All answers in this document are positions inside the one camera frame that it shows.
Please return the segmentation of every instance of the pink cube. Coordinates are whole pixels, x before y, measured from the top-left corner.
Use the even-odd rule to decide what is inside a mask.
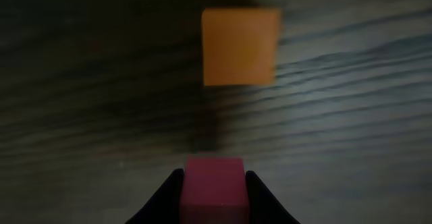
[[[189,159],[180,198],[180,223],[247,224],[248,220],[243,160]]]

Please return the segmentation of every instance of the wooden surface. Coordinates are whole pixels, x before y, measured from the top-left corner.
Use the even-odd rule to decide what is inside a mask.
[[[301,223],[432,222],[432,0],[256,0],[276,84],[206,89],[208,0],[2,1],[0,222],[123,223],[213,136]]]

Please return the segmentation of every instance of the block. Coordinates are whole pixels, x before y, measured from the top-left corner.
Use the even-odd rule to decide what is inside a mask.
[[[204,85],[272,84],[280,17],[278,9],[204,10]]]
[[[247,224],[248,218],[242,159],[188,160],[180,197],[181,224]]]

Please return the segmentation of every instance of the orange square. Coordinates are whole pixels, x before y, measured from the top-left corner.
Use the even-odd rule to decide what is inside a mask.
[[[272,84],[280,16],[278,9],[204,10],[204,85]]]

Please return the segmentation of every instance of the orange block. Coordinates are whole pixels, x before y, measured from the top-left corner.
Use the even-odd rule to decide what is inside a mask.
[[[204,85],[272,84],[280,17],[278,9],[204,10]]]

